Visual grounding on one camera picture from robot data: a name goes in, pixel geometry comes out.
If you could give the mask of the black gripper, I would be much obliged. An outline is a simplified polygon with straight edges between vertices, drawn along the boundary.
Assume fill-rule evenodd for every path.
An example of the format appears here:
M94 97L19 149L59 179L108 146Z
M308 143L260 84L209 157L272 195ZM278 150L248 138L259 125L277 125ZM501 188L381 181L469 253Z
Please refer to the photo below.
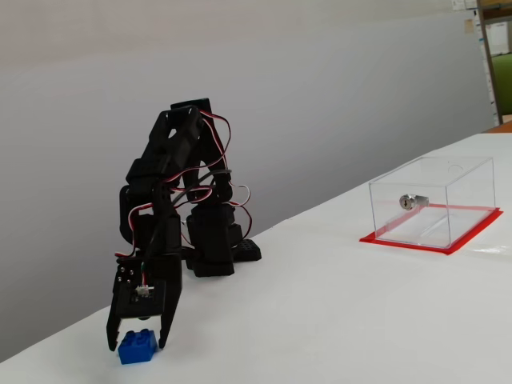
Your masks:
M158 340L163 349L182 292L182 260L178 243L167 241L164 217L141 214L141 207L128 213L128 229L133 250L117 254L118 269L106 324L107 343L115 351L121 318L161 317Z

